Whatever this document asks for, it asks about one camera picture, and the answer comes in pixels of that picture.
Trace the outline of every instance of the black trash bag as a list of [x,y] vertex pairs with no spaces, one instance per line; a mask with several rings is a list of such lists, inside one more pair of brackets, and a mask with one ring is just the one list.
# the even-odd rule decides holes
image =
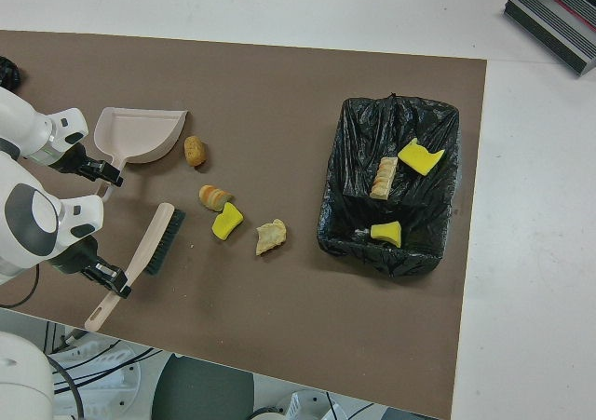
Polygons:
[[[401,161],[388,201],[369,197],[383,156],[413,138],[439,163],[422,176]],[[353,255],[391,277],[425,274],[439,264],[458,173],[459,112],[443,102],[395,94],[348,99],[327,168],[317,238],[329,254]],[[370,237],[373,224],[399,221],[401,248]]]
[[0,57],[0,87],[13,91],[20,85],[19,68],[5,57]]

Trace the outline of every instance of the red cable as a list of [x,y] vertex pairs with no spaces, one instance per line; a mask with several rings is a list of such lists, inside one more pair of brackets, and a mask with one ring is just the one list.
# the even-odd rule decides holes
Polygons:
[[569,6],[567,6],[562,0],[555,0],[562,8],[564,8],[565,10],[567,10],[569,13],[571,13],[573,16],[575,16],[576,18],[580,19],[584,24],[586,24],[588,27],[590,27],[590,29],[594,32],[596,32],[596,26],[594,26],[590,21],[586,20],[584,17],[582,17],[579,13],[577,13],[575,10],[573,10],[572,8],[570,8]]

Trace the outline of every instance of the brown mat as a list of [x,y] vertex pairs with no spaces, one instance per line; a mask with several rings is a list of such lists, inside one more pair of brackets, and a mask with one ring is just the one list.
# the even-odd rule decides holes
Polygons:
[[[143,276],[102,332],[418,413],[450,416],[485,61],[87,34],[0,32],[0,55],[27,74],[37,111],[78,107],[92,130],[103,107],[189,110],[183,137],[209,161],[128,165],[105,207],[100,254],[126,267],[156,206],[187,213],[165,269]],[[445,258],[430,275],[389,281],[317,245],[327,159],[342,101],[420,96],[459,108],[462,179]],[[84,140],[99,156],[92,136]],[[97,184],[27,163],[60,197]],[[244,223],[225,243],[201,185],[231,191]],[[260,224],[282,219],[287,243],[255,257]],[[49,266],[22,311],[81,327],[104,290]],[[26,293],[33,273],[0,288]]]

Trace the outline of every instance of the white dustpan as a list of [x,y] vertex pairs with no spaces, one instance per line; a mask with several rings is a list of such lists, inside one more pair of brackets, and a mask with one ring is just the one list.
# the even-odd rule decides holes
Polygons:
[[[180,137],[186,111],[104,108],[95,128],[94,141],[112,157],[119,170],[130,162],[142,164],[163,157]],[[104,183],[97,194],[107,201],[114,187]]]

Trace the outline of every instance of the yellow sponge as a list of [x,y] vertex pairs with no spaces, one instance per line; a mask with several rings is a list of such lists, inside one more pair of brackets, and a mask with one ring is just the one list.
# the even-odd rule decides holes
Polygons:
[[236,209],[236,206],[232,203],[225,203],[223,205],[223,212],[215,217],[211,230],[217,238],[226,240],[234,228],[242,223],[242,220],[244,220],[244,217]]
[[371,237],[376,238],[377,240],[388,241],[392,245],[401,248],[400,222],[373,224],[371,226]]
[[422,145],[418,145],[418,139],[413,138],[408,145],[398,153],[398,158],[408,164],[421,175],[427,176],[433,167],[437,165],[445,150],[437,153],[429,153]]

